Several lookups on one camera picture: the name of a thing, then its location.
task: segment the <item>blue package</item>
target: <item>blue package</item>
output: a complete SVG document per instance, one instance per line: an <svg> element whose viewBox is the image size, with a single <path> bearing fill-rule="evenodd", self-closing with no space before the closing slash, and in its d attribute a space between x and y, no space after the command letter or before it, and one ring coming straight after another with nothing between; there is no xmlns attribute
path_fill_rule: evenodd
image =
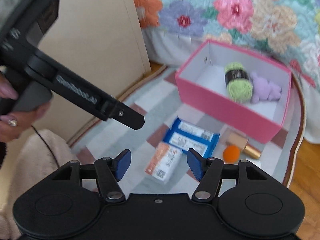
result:
<svg viewBox="0 0 320 240"><path fill-rule="evenodd" d="M193 148L202 157L209 158L212 156L219 136L219 133L209 132L177 117L172 124L172 128L164 136L163 141L180 148L184 154L190 148Z"/></svg>

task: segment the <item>checkered rug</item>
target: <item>checkered rug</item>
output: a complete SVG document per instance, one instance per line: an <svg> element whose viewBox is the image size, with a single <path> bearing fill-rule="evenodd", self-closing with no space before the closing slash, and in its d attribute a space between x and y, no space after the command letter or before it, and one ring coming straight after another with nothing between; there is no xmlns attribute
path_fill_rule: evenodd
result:
<svg viewBox="0 0 320 240"><path fill-rule="evenodd" d="M140 130L115 121L93 122L86 132L72 145L72 152L82 164L93 163L104 156L115 157L124 149L132 153L131 165L119 182L123 192L141 194L183 193L191 195L198 185L190 171L186 156L180 160L174 174L166 185L146 177L144 169L155 153L155 148L174 119L191 122L214 133L225 129L226 124L214 119L180 101L175 83L175 68L166 68L162 73L135 90L124 101L125 104L145 116L145 125ZM284 127L267 144L250 138L249 143L261 150L261 169L285 186L289 186L295 155L300 146L305 123L304 105L300 90L293 82L289 109ZM223 149L217 147L213 156L221 158ZM220 193L233 187L233 180L223 181ZM93 181L85 181L84 187L95 190Z"/></svg>

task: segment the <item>black yarn label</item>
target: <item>black yarn label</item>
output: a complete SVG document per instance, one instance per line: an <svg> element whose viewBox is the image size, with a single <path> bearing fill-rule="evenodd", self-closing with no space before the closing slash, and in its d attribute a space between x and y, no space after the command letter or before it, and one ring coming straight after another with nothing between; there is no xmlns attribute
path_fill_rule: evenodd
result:
<svg viewBox="0 0 320 240"><path fill-rule="evenodd" d="M249 77L246 71L240 70L240 69L229 70L224 76L226 85L228 85L230 81L234 79L240 79L240 78L249 80Z"/></svg>

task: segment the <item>black robotic gripper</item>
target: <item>black robotic gripper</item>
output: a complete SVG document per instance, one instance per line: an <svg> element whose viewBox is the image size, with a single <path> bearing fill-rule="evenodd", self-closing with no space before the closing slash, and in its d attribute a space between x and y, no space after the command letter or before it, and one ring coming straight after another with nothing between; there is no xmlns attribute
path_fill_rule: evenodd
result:
<svg viewBox="0 0 320 240"><path fill-rule="evenodd" d="M131 163L129 150L90 165L70 161L16 201L20 240L299 239L304 205L267 173L247 160L224 164L193 149L187 161L200 181L191 199L130 194L127 200L117 181ZM83 188L82 179L95 179L99 193ZM236 186L218 197L223 179L236 179Z"/></svg>

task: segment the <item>beige pants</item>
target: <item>beige pants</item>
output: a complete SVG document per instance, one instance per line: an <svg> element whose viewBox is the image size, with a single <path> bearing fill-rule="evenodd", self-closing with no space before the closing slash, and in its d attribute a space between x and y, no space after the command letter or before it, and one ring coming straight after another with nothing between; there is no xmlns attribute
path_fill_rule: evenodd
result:
<svg viewBox="0 0 320 240"><path fill-rule="evenodd" d="M40 132L55 154L60 166L75 159L66 142L49 130ZM33 185L57 169L54 159L38 135L32 135L23 147L9 189L7 205L0 211L0 239L15 240L20 232L13 220L12 208L16 199Z"/></svg>

